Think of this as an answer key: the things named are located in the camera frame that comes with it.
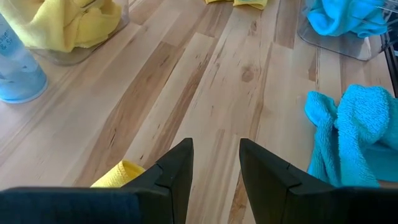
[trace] wood grain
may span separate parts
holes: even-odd
[[[264,11],[130,1],[131,23],[85,62],[58,67],[37,57],[50,82],[40,98],[0,103],[0,189],[90,186],[121,159],[149,168],[190,137],[187,223],[253,224],[241,138],[307,170],[308,91],[337,102],[352,83],[393,92],[384,54],[360,62],[308,45],[295,33],[299,14],[296,0],[271,0]]]

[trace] plastic container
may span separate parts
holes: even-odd
[[[359,60],[370,60],[398,41],[398,3],[382,0],[340,0],[343,11],[327,8],[328,15],[341,13],[338,26],[322,23],[321,0],[302,0],[297,33],[304,41]]]
[[[0,13],[29,50],[59,65],[82,62],[129,23],[128,0],[1,0]]]
[[[0,15],[0,100],[25,103],[47,88],[47,77]]]

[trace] yellow cloth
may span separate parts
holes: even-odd
[[[145,169],[128,161],[121,161],[91,187],[122,187],[145,172]]]
[[[25,46],[71,52],[106,40],[121,6],[112,0],[0,0],[0,13]]]
[[[263,10],[267,5],[267,0],[205,0],[206,4],[216,1],[234,1],[233,6],[248,4],[256,9]]]

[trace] blue towel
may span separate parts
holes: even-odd
[[[317,127],[309,174],[335,187],[398,182],[398,99],[387,90],[351,85],[338,107],[311,91],[304,109]]]
[[[349,31],[360,38],[387,32],[382,16],[384,0],[307,0],[307,18],[320,35],[339,36]]]

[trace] blue bottle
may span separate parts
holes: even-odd
[[[47,77],[0,14],[0,100],[25,103],[47,88]]]

